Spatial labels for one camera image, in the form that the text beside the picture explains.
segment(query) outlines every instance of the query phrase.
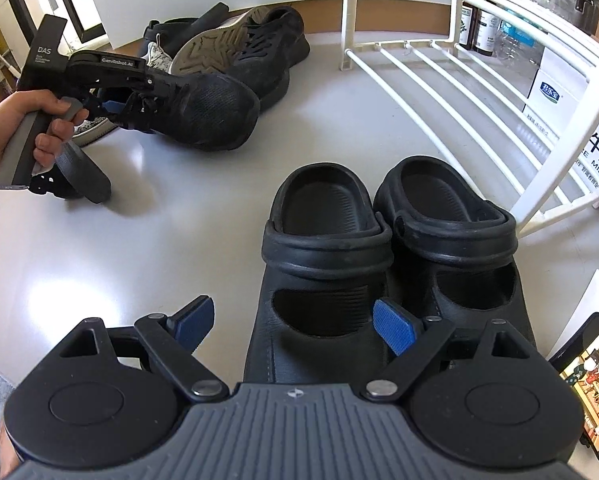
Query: blue gripper pad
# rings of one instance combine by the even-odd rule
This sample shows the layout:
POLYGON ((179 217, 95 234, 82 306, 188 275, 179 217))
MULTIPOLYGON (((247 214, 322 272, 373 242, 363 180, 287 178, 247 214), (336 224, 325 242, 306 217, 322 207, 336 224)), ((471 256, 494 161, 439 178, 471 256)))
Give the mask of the blue gripper pad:
POLYGON ((215 323, 215 305, 208 296, 199 296, 174 316, 166 326, 173 338, 188 351, 193 352, 215 323))
POLYGON ((414 345, 422 333, 422 322, 388 298, 373 305, 373 326, 395 355, 414 345))
POLYGON ((117 101, 106 101, 102 103, 102 108, 112 114, 121 114, 124 105, 125 103, 118 103, 117 101))

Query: black shoe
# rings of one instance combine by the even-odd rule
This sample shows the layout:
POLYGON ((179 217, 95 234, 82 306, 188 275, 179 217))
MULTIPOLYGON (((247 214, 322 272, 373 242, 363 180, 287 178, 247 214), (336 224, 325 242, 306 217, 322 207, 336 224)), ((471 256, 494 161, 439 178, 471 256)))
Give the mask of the black shoe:
POLYGON ((248 25, 246 46, 226 73, 257 94, 263 111, 286 95, 289 68, 305 60, 309 52, 299 12, 292 7, 276 7, 262 23, 248 25))
POLYGON ((393 255, 390 229, 359 178, 338 164, 300 168, 264 230, 248 383, 356 383, 387 364, 372 308, 393 255))
POLYGON ((446 162, 412 156, 388 172, 375 211, 393 227, 391 294, 416 316, 461 328, 506 319, 534 342, 513 262, 515 218, 446 162))
POLYGON ((167 20, 164 23, 151 20, 144 30, 144 38, 138 51, 138 57, 146 56, 148 43, 151 41, 157 43, 158 34, 160 35, 160 46, 164 52, 170 57, 175 57, 188 40, 205 30, 219 26, 227 18, 228 6, 218 3, 199 18, 176 18, 167 20))
POLYGON ((269 12, 266 6, 253 7, 239 16, 229 18, 219 27, 209 28, 198 34, 179 50, 168 73, 226 73, 236 54, 246 43, 247 25, 261 23, 269 12))
MULTIPOLYGON (((152 73, 162 83, 171 85, 171 97, 157 99, 133 92, 119 111, 105 103, 110 111, 118 112, 111 119, 115 124, 158 132, 209 152, 234 150, 253 132, 259 117, 259 99, 240 81, 224 74, 152 73)), ((113 104, 115 90, 108 89, 106 93, 113 104)))

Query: screw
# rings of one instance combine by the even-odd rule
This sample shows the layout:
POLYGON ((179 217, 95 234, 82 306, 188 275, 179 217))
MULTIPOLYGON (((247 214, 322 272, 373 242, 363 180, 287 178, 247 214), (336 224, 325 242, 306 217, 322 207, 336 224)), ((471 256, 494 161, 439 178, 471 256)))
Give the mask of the screw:
POLYGON ((377 379, 366 385, 366 391, 371 397, 390 397, 397 393, 397 384, 385 379, 377 379))
POLYGON ((205 379, 193 384, 193 394, 198 397, 215 397, 222 392, 222 383, 216 379, 205 379))

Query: gripper handle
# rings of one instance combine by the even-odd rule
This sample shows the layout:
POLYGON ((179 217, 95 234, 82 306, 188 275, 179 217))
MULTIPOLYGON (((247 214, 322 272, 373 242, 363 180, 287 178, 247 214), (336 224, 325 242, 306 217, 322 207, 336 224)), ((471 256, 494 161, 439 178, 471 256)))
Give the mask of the gripper handle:
MULTIPOLYGON (((63 97, 62 100, 70 102, 70 108, 61 116, 61 119, 70 121, 83 108, 83 105, 73 97, 63 97)), ((35 137, 45 133, 53 119, 54 117, 41 110, 25 115, 2 155, 0 189, 28 188, 35 169, 35 159, 33 158, 35 137)))

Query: finger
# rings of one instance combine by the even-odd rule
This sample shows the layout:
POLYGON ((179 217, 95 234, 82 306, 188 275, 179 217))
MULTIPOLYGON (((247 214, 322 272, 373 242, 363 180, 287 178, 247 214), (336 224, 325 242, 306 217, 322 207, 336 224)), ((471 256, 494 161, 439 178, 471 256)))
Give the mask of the finger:
POLYGON ((58 156, 62 152, 62 140, 56 136, 39 134, 35 137, 35 147, 43 152, 58 156))
POLYGON ((75 126, 80 126, 81 123, 86 121, 88 117, 88 110, 86 108, 82 108, 75 117, 73 117, 73 124, 75 126))
POLYGON ((40 150, 39 148, 35 148, 33 150, 33 158, 40 163, 40 166, 43 168, 50 168, 55 163, 55 156, 51 155, 51 153, 46 153, 40 150))
POLYGON ((69 140, 75 133, 75 126, 71 121, 54 119, 48 129, 48 134, 59 137, 61 140, 69 140))
POLYGON ((50 90, 15 92, 8 100, 22 114, 44 110, 50 115, 62 115, 70 108, 69 102, 58 99, 50 90))
POLYGON ((6 434, 4 422, 0 422, 0 478, 6 478, 19 465, 16 450, 6 434))

